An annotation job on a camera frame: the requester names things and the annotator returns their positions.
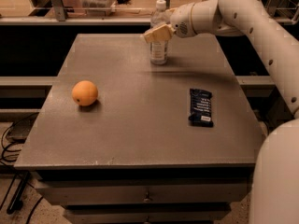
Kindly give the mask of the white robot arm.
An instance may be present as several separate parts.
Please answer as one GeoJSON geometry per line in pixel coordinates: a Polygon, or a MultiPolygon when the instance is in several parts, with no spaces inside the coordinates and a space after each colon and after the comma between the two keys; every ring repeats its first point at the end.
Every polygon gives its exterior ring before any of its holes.
{"type": "Polygon", "coordinates": [[[170,22],[143,34],[149,42],[202,33],[245,35],[268,74],[240,77],[246,85],[273,85],[293,119],[267,135],[257,156],[249,224],[299,224],[299,43],[272,19],[261,0],[206,0],[171,11],[170,22]]]}

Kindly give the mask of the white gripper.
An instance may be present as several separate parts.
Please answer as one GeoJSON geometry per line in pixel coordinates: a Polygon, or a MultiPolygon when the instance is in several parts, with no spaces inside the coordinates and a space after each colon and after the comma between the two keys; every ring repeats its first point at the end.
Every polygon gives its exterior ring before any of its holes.
{"type": "Polygon", "coordinates": [[[180,7],[169,8],[165,11],[170,24],[162,23],[150,28],[143,34],[147,43],[168,41],[174,34],[178,37],[186,38],[196,36],[192,27],[192,9],[194,3],[182,5],[180,7]]]}

